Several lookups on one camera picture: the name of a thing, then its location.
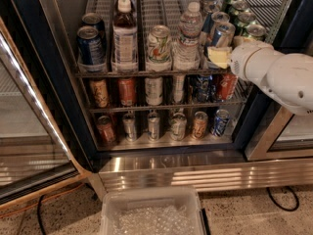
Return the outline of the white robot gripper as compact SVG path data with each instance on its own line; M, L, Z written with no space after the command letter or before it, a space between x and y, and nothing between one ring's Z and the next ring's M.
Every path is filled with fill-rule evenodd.
M230 68L242 80L259 85L276 60L283 56L268 43L235 36L231 47L208 47L208 58L219 68Z

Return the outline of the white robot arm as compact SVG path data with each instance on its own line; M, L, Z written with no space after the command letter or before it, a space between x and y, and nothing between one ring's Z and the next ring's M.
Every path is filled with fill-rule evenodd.
M208 58L219 68L230 68L238 78L256 85L264 94L295 115L313 112L313 58L283 54L262 41L244 41L231 47L208 47Z

